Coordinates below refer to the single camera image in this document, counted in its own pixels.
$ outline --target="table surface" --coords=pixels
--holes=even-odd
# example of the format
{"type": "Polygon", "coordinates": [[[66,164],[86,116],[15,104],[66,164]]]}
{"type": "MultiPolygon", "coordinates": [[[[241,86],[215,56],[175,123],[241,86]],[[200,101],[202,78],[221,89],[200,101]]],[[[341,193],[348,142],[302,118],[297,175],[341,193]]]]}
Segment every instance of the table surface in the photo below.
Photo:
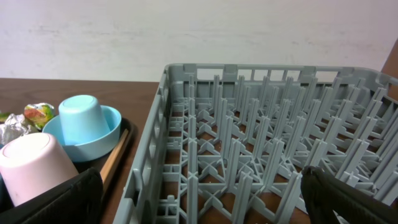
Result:
{"type": "Polygon", "coordinates": [[[0,79],[0,110],[21,114],[31,103],[46,102],[58,107],[68,97],[89,94],[97,97],[101,105],[117,108],[136,125],[133,147],[126,149],[104,199],[101,223],[112,223],[157,86],[158,83],[148,82],[0,79]]]}

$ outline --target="gray plastic dish rack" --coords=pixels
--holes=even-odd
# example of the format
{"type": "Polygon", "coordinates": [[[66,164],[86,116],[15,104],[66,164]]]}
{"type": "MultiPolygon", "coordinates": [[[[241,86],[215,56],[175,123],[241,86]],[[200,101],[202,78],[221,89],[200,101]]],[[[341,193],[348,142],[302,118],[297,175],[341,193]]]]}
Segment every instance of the gray plastic dish rack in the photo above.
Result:
{"type": "Polygon", "coordinates": [[[387,91],[397,84],[367,68],[168,65],[114,223],[288,223],[306,213],[307,165],[391,205],[398,104],[387,91]],[[222,73],[202,80],[204,70],[222,73]],[[319,82],[324,72],[334,81],[319,82]]]}

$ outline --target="white wall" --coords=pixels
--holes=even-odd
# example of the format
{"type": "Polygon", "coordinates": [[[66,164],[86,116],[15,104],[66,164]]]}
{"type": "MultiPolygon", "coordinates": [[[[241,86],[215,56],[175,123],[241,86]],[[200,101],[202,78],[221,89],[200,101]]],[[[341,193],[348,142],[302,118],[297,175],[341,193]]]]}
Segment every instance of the white wall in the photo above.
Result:
{"type": "Polygon", "coordinates": [[[380,70],[397,0],[0,0],[0,77],[158,81],[168,63],[380,70]]]}

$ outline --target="blue cup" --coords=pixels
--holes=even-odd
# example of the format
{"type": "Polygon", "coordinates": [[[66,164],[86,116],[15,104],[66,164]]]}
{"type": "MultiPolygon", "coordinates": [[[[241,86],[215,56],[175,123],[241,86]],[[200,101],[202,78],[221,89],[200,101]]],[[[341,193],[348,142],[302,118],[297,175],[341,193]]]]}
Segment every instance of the blue cup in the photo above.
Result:
{"type": "Polygon", "coordinates": [[[91,142],[110,132],[100,104],[94,96],[73,96],[64,100],[58,110],[66,145],[91,142]]]}

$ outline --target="wooden stick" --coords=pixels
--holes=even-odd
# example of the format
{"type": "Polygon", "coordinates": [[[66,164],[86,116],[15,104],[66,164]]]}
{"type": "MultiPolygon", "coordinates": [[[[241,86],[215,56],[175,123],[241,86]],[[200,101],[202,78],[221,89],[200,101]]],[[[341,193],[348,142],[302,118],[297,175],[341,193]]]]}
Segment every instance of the wooden stick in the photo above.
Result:
{"type": "Polygon", "coordinates": [[[104,194],[107,191],[109,184],[111,183],[111,179],[113,177],[114,171],[116,170],[120,158],[123,155],[125,147],[123,147],[124,142],[126,141],[127,135],[129,134],[129,130],[125,129],[123,131],[122,136],[118,144],[114,147],[108,159],[106,160],[104,166],[101,169],[101,178],[104,185],[104,194]]]}

